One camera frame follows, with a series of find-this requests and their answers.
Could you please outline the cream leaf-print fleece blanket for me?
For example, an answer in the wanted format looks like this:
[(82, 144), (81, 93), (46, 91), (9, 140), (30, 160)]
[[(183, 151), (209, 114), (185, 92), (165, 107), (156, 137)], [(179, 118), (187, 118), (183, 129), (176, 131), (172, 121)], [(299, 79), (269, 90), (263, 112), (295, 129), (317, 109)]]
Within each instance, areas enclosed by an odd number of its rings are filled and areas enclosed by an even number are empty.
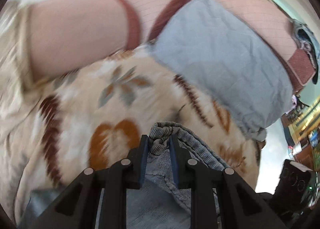
[(80, 70), (31, 79), (30, 8), (1, 11), (1, 206), (19, 228), (30, 194), (67, 187), (85, 168), (125, 158), (160, 122), (191, 130), (252, 188), (260, 152), (230, 113), (145, 48)]

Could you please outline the pink padded headboard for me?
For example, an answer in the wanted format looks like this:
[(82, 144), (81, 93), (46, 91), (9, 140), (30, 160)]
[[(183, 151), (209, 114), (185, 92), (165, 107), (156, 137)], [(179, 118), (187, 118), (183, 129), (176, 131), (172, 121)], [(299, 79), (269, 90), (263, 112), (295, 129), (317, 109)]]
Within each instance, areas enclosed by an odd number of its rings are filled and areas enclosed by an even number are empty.
[[(190, 0), (47, 0), (30, 8), (30, 60), (35, 79), (58, 76), (119, 50), (155, 39)], [(317, 81), (314, 43), (268, 0), (217, 0), (248, 23), (276, 52), (295, 91)]]

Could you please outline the blue denim pants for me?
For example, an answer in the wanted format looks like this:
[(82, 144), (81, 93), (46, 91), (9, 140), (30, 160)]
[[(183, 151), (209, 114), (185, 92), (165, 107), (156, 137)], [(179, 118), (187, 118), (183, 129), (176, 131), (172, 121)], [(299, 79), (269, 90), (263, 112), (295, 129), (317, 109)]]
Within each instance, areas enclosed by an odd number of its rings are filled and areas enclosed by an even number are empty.
[(179, 189), (172, 174), (169, 139), (176, 135), (191, 158), (222, 171), (227, 163), (191, 130), (174, 122), (156, 123), (150, 130), (148, 158), (140, 189), (126, 191), (126, 228), (190, 228), (191, 190)]

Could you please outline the light blue pillow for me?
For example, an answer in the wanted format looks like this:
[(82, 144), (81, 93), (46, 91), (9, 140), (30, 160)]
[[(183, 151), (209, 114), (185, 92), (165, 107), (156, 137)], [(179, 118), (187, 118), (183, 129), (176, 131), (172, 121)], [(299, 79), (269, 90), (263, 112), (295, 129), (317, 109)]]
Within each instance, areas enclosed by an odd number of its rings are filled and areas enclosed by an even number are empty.
[(293, 87), (271, 48), (216, 0), (191, 0), (151, 47), (161, 64), (224, 106), (242, 133), (262, 141), (291, 106)]

